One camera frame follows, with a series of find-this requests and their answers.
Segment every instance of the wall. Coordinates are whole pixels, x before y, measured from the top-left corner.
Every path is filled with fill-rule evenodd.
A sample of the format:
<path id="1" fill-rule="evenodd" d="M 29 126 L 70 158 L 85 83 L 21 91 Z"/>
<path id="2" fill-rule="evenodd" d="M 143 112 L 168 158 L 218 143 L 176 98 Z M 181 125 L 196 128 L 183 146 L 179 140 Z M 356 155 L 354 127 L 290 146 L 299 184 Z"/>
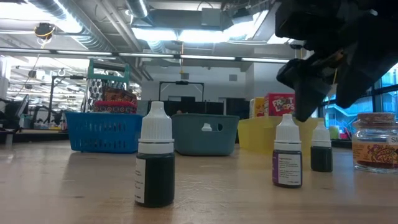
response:
<path id="1" fill-rule="evenodd" d="M 254 98 L 254 63 L 246 71 L 244 93 L 246 100 L 251 100 Z"/>
<path id="2" fill-rule="evenodd" d="M 294 93 L 294 90 L 276 80 L 284 64 L 254 63 L 246 72 L 246 99 L 263 97 L 268 93 Z"/>
<path id="3" fill-rule="evenodd" d="M 148 66 L 153 82 L 142 82 L 142 100 L 158 100 L 159 81 L 180 81 L 180 67 L 152 67 Z M 189 82 L 203 82 L 205 84 L 204 100 L 219 102 L 220 98 L 245 98 L 245 73 L 239 68 L 211 68 L 187 67 L 183 69 L 189 73 Z M 236 82 L 229 81 L 229 75 L 238 75 Z M 168 100 L 169 96 L 194 96 L 201 101 L 201 85 L 162 84 L 161 99 Z"/>
<path id="4" fill-rule="evenodd" d="M 262 97 L 268 93 L 293 93 L 294 90 L 276 80 L 279 69 L 283 64 L 254 63 L 246 73 L 239 68 L 211 68 L 187 67 L 183 71 L 190 74 L 190 82 L 205 83 L 206 101 L 219 102 L 220 98 Z M 180 79 L 180 67 L 161 68 L 148 66 L 147 71 L 154 78 L 153 82 L 142 83 L 142 100 L 158 100 L 159 81 L 175 82 Z M 236 82 L 229 81 L 230 74 L 237 74 Z M 201 85 L 162 84 L 161 99 L 178 98 L 177 96 L 194 96 L 201 101 Z"/>

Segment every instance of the gray plastic basket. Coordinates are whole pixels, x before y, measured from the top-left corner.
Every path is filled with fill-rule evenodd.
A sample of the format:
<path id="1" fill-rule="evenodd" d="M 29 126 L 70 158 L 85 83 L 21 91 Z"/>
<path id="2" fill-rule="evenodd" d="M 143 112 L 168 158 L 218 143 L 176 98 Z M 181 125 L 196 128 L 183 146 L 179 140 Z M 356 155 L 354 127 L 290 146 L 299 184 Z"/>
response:
<path id="1" fill-rule="evenodd" d="M 187 156 L 228 156 L 234 151 L 238 116 L 175 114 L 174 148 Z M 205 123 L 213 131 L 202 131 Z"/>

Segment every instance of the table surface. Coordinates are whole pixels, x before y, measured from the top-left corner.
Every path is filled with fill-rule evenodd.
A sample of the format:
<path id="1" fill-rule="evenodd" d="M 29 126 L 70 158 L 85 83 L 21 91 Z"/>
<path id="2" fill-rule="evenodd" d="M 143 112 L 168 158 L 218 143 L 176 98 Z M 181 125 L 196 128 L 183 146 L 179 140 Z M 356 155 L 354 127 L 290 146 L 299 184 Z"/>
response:
<path id="1" fill-rule="evenodd" d="M 397 223 L 398 176 L 353 169 L 334 149 L 333 173 L 303 160 L 303 187 L 273 186 L 271 157 L 176 157 L 175 201 L 134 204 L 135 155 L 73 152 L 68 141 L 0 149 L 0 223 Z"/>

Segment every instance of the ceiling light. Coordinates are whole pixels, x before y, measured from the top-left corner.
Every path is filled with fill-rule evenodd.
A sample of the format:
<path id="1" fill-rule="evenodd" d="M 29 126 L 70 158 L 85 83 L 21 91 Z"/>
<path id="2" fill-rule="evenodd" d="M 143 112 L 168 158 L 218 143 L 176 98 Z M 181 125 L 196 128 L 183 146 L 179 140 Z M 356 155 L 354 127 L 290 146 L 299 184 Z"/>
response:
<path id="1" fill-rule="evenodd" d="M 99 61 L 104 61 L 105 60 L 116 60 L 116 57 L 101 57 L 101 56 L 88 56 L 88 59 L 94 59 L 94 60 L 99 60 Z"/>
<path id="2" fill-rule="evenodd" d="M 289 40 L 286 37 L 277 37 L 275 34 L 271 36 L 271 38 L 267 41 L 267 44 L 284 44 Z"/>
<path id="3" fill-rule="evenodd" d="M 269 62 L 269 63 L 287 63 L 287 59 L 276 58 L 242 58 L 242 62 Z"/>
<path id="4" fill-rule="evenodd" d="M 137 39 L 146 41 L 158 41 L 158 40 L 177 40 L 172 29 L 140 29 L 132 28 L 134 35 Z"/>
<path id="5" fill-rule="evenodd" d="M 222 31 L 183 30 L 179 39 L 190 43 L 220 43 L 229 39 Z"/>
<path id="6" fill-rule="evenodd" d="M 0 18 L 42 22 L 54 19 L 50 13 L 41 11 L 33 4 L 16 4 L 11 2 L 0 3 Z"/>
<path id="7" fill-rule="evenodd" d="M 0 52 L 16 52 L 16 53 L 33 53 L 33 54 L 50 54 L 49 50 L 41 49 L 18 49 L 18 48 L 7 48 L 1 47 Z"/>
<path id="8" fill-rule="evenodd" d="M 111 52 L 92 52 L 92 51 L 77 51 L 77 50 L 58 50 L 59 54 L 70 54 L 70 55 L 90 55 L 90 56 L 111 56 Z"/>
<path id="9" fill-rule="evenodd" d="M 251 39 L 251 38 L 254 37 L 254 35 L 259 30 L 261 24 L 266 19 L 267 15 L 268 15 L 268 12 L 269 12 L 268 10 L 262 11 L 257 19 L 256 19 L 256 15 L 253 15 L 253 19 L 255 20 L 255 22 L 254 22 L 254 25 L 253 25 L 253 28 L 251 29 L 251 31 L 248 32 L 248 34 L 246 36 L 246 40 Z"/>
<path id="10" fill-rule="evenodd" d="M 181 55 L 182 59 L 208 59 L 208 60 L 235 60 L 235 57 L 205 56 L 205 55 Z"/>
<path id="11" fill-rule="evenodd" d="M 122 57 L 174 58 L 172 54 L 120 53 Z"/>

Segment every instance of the blue plastic basket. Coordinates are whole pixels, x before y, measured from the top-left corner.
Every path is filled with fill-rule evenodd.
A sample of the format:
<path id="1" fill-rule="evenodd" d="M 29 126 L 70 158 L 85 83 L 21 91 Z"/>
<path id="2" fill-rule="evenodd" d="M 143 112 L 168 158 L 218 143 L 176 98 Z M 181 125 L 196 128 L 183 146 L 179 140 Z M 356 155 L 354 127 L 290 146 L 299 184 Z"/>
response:
<path id="1" fill-rule="evenodd" d="M 74 151 L 134 153 L 142 116 L 138 114 L 66 113 Z"/>

